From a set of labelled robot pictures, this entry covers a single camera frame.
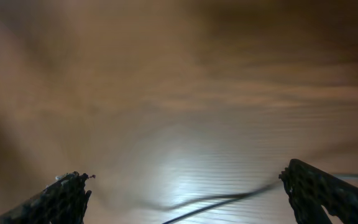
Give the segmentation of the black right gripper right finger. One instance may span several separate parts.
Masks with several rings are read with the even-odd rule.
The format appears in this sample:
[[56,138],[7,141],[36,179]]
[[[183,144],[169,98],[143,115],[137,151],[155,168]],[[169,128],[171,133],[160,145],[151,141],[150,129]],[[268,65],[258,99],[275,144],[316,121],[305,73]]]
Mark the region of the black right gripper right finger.
[[299,159],[292,159],[278,178],[298,224],[331,224],[329,215],[358,224],[358,187]]

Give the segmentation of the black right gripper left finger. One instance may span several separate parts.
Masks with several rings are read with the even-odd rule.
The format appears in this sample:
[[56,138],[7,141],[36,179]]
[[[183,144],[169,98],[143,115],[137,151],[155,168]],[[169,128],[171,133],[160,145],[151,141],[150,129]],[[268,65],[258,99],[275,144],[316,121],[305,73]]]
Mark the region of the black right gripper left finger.
[[0,224],[83,224],[91,191],[85,189],[91,177],[77,171],[30,199],[0,215]]

